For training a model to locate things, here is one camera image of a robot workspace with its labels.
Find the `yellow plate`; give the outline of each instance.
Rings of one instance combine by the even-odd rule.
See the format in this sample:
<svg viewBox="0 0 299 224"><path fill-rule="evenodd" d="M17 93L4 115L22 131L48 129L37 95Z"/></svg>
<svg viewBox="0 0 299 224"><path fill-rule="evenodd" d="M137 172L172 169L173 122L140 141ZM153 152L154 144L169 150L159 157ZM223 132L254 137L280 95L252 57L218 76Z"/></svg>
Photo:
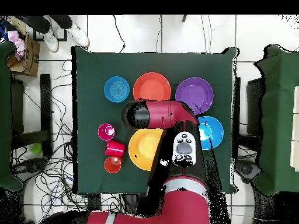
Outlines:
<svg viewBox="0 0 299 224"><path fill-rule="evenodd" d="M151 171L162 133L162 129L139 129L131 137L128 154L137 167Z"/></svg>

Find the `green tablecloth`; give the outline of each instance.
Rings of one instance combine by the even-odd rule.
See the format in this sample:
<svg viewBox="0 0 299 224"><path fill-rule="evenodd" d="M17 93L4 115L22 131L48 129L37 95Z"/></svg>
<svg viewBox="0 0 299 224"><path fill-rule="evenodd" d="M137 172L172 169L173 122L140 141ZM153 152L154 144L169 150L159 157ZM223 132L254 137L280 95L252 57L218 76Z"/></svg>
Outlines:
<svg viewBox="0 0 299 224"><path fill-rule="evenodd" d="M253 183L262 193L299 192L299 172L290 166L294 88L299 86L299 53L277 45L265 48L256 63L265 79L262 98L262 148L259 164L263 172Z"/></svg>
<svg viewBox="0 0 299 224"><path fill-rule="evenodd" d="M122 108L133 99L136 79L146 72L161 73L168 79L171 100L174 100L177 86L186 78L198 76L211 84L214 102L204 115L217 118L224 127L224 139L214 153L222 191L235 192L235 187L230 184L230 157L232 60L237 55L236 48L223 54L114 54L91 53L75 47L72 55L77 66L78 193L146 192L150 173L139 169L130 160L127 147L134 131L121 121ZM112 76L121 76L130 84L130 94L124 102L112 103L104 95L104 84ZM103 123L113 125L116 130L113 139L126 145L122 168L116 174L109 174L104 169L106 142L97 134Z"/></svg>
<svg viewBox="0 0 299 224"><path fill-rule="evenodd" d="M12 161L11 72L6 66L8 54L15 50L11 42L0 43L0 187L19 191L23 184L10 171Z"/></svg>

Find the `red cup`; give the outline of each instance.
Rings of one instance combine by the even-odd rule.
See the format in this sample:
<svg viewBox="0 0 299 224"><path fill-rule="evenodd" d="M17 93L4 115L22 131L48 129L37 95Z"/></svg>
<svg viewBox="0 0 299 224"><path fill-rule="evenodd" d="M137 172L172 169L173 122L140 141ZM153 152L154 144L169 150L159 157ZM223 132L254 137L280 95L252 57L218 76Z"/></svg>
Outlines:
<svg viewBox="0 0 299 224"><path fill-rule="evenodd" d="M124 154L124 145L114 140L107 142L105 155L121 157Z"/></svg>
<svg viewBox="0 0 299 224"><path fill-rule="evenodd" d="M114 137L114 128L110 124L102 124L98 129L98 136L101 140L108 141Z"/></svg>
<svg viewBox="0 0 299 224"><path fill-rule="evenodd" d="M120 157L109 157L105 160L104 168L108 173L117 173L121 168Z"/></svg>

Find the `blue plate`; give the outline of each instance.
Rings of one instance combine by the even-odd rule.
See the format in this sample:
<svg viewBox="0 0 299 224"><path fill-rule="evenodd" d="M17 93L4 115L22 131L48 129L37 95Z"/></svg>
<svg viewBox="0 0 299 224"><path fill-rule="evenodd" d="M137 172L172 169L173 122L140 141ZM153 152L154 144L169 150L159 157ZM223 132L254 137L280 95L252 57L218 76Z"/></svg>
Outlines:
<svg viewBox="0 0 299 224"><path fill-rule="evenodd" d="M222 124L216 118L209 116L199 117L198 120L201 147L204 151L211 149L211 140L213 149L216 148L223 140Z"/></svg>
<svg viewBox="0 0 299 224"><path fill-rule="evenodd" d="M128 82L119 76L110 78L104 85L104 94L111 102L123 102L129 92Z"/></svg>

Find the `shoe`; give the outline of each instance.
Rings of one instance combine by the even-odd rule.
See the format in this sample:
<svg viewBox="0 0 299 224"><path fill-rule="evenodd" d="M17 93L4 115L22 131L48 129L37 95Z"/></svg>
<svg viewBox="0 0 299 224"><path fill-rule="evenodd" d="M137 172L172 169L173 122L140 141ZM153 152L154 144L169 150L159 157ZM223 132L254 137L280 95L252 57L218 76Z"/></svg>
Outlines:
<svg viewBox="0 0 299 224"><path fill-rule="evenodd" d="M56 53L58 51L58 40L55 37L52 28L49 29L49 32L44 34L44 41L47 44L47 47L52 53Z"/></svg>
<svg viewBox="0 0 299 224"><path fill-rule="evenodd" d="M89 39L80 27L76 26L74 23L67 32L75 39L75 41L82 47L89 47Z"/></svg>

